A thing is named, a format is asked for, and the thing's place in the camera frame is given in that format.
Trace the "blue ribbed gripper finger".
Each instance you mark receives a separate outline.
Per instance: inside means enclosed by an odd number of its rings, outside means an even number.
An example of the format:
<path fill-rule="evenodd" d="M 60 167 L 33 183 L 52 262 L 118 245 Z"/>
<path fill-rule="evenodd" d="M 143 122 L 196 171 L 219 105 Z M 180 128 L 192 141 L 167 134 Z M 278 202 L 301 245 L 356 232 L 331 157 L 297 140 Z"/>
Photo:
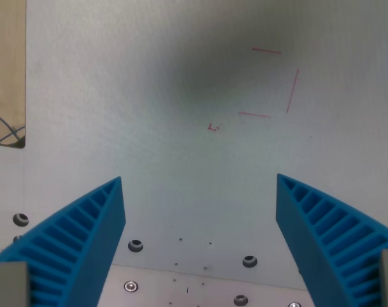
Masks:
<path fill-rule="evenodd" d="M 97 306 L 125 223 L 117 177 L 10 244 L 0 263 L 28 265 L 30 306 Z"/>
<path fill-rule="evenodd" d="M 388 227 L 307 184 L 277 175 L 276 221 L 315 306 L 381 306 Z"/>

